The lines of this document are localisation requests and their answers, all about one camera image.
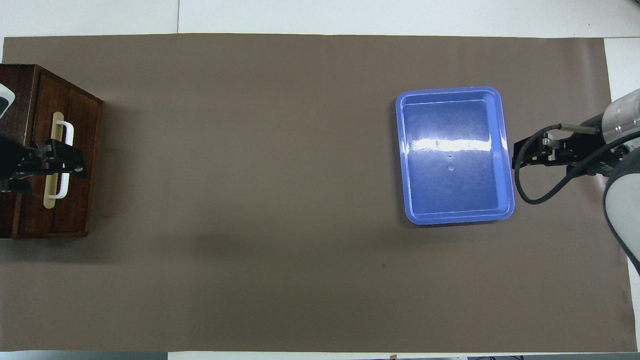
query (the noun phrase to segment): wooden cabinet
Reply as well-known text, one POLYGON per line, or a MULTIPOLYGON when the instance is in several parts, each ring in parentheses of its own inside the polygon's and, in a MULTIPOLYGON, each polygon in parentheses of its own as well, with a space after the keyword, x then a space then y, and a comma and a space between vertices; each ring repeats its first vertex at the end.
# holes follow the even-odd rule
POLYGON ((0 83, 15 93, 0 130, 25 146, 40 146, 59 111, 75 129, 74 147, 82 150, 88 173, 86 179, 70 176, 67 196, 51 209, 43 204, 44 176, 28 178, 32 194, 0 193, 0 238, 86 236, 102 101, 38 65, 0 65, 0 83))

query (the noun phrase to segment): cabinet handle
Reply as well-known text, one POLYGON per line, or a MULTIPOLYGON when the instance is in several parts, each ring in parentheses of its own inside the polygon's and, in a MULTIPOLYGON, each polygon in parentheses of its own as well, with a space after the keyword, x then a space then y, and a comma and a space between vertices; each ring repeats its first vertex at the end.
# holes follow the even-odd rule
MULTIPOLYGON (((56 121, 57 125, 62 125, 67 129, 65 134, 65 144, 73 146, 74 144, 74 126, 70 122, 64 120, 56 121)), ((67 196, 69 190, 69 173, 65 172, 60 175, 60 192, 56 195, 49 195, 50 199, 62 199, 67 196)))

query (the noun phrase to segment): white table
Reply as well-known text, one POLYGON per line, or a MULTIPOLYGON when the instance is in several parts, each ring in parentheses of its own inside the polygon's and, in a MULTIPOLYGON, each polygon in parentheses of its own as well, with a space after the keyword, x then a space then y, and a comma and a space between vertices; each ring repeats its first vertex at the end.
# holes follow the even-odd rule
MULTIPOLYGON (((612 99, 640 88, 640 4, 634 0, 0 2, 0 59, 4 37, 157 33, 598 37, 605 38, 612 99)), ((640 278, 631 265, 629 269, 640 344, 640 278)), ((366 359, 389 355, 184 352, 170 353, 170 359, 366 359)), ((398 353, 400 358, 480 355, 484 354, 398 353)))

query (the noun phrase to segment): brown paper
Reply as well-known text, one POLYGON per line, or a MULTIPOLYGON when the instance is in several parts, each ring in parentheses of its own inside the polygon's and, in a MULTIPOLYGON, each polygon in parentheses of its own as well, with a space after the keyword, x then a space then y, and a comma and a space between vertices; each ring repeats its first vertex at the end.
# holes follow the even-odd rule
POLYGON ((4 62, 105 103, 89 237, 0 243, 0 350, 636 350, 601 179, 490 224, 402 207, 398 94, 494 86, 513 143, 610 103, 602 39, 7 38, 4 62))

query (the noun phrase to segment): blue tray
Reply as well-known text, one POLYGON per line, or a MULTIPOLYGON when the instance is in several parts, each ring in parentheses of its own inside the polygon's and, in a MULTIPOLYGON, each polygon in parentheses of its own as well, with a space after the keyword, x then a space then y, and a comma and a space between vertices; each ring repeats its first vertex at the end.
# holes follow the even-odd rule
POLYGON ((396 101, 406 216, 418 225, 503 220, 515 206, 502 100, 489 86, 396 101))

